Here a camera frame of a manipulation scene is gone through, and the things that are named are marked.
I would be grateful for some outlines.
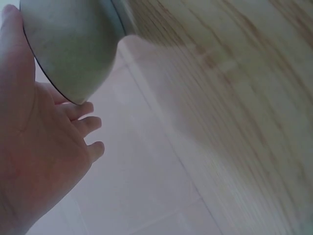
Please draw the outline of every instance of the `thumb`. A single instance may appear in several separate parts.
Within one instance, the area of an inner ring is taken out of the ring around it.
[[[7,5],[2,11],[0,49],[5,54],[16,55],[30,50],[24,35],[22,15],[13,5]]]

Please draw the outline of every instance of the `light wood table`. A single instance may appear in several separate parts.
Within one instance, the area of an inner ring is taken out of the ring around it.
[[[221,232],[313,234],[313,2],[123,4],[155,44],[123,56]]]

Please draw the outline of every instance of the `floor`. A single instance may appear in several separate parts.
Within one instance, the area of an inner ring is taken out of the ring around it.
[[[125,46],[133,52],[124,58]],[[220,235],[219,228],[175,154],[129,64],[153,46],[122,41],[113,72],[90,99],[103,128],[105,155],[27,235]],[[47,81],[37,67],[37,81]]]

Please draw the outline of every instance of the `wrist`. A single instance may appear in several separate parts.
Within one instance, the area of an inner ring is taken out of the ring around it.
[[[6,194],[0,190],[0,234],[13,235],[18,227],[18,217]]]

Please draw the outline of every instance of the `finger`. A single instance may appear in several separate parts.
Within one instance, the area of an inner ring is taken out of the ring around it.
[[[40,85],[43,86],[50,93],[54,100],[54,104],[58,105],[68,102],[68,100],[60,92],[58,92],[58,90],[55,89],[52,84],[40,83]]]
[[[67,115],[70,121],[77,120],[83,115],[93,112],[93,104],[90,102],[86,102],[82,105],[75,105],[71,103],[61,104],[58,107]]]
[[[7,5],[2,11],[0,42],[1,52],[17,60],[23,59],[21,53],[32,55],[24,35],[22,15],[13,5]]]
[[[101,118],[99,117],[86,117],[82,120],[73,121],[72,124],[76,127],[83,138],[102,126]]]
[[[102,142],[96,142],[96,143],[89,145],[87,147],[87,150],[89,152],[89,156],[92,162],[94,163],[104,154],[105,147]]]

